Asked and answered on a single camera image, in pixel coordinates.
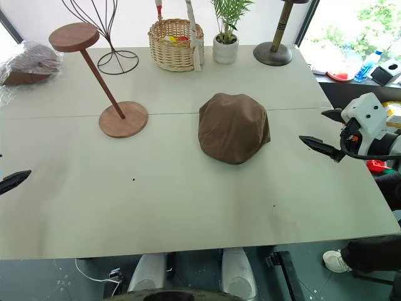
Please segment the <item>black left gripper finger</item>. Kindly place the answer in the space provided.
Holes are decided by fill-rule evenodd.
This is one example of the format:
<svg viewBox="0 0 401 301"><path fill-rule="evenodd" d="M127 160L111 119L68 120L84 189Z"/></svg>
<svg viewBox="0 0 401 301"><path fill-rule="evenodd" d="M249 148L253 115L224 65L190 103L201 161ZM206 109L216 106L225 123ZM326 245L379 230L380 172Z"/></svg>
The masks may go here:
<svg viewBox="0 0 401 301"><path fill-rule="evenodd" d="M6 176L0 182L0 195L18 187L22 182L24 182L29 177L31 172L32 170L18 171Z"/></svg>

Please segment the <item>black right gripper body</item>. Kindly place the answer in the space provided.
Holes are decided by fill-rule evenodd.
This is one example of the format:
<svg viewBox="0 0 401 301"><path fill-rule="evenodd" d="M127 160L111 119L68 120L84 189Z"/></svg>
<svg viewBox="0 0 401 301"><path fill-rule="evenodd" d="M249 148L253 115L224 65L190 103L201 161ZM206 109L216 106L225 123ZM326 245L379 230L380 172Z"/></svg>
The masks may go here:
<svg viewBox="0 0 401 301"><path fill-rule="evenodd" d="M358 156L358 151L362 144L362 135L359 129L360 124L355 118L351 118L342 128L340 147L345 156Z"/></svg>

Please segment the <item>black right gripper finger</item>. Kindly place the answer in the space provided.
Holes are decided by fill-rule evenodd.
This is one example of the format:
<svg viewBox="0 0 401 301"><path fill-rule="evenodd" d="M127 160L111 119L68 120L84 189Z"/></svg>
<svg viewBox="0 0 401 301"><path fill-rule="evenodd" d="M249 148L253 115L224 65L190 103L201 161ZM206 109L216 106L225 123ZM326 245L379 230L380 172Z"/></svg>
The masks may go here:
<svg viewBox="0 0 401 301"><path fill-rule="evenodd" d="M324 143L321 139L312 136L300 135L299 139L306 144L310 149L324 154L335 162L340 162L343 159L343 151L334 148L332 145Z"/></svg>
<svg viewBox="0 0 401 301"><path fill-rule="evenodd" d="M341 112L342 112L341 108L334 108L331 110L325 110L321 114L335 122L343 123Z"/></svg>

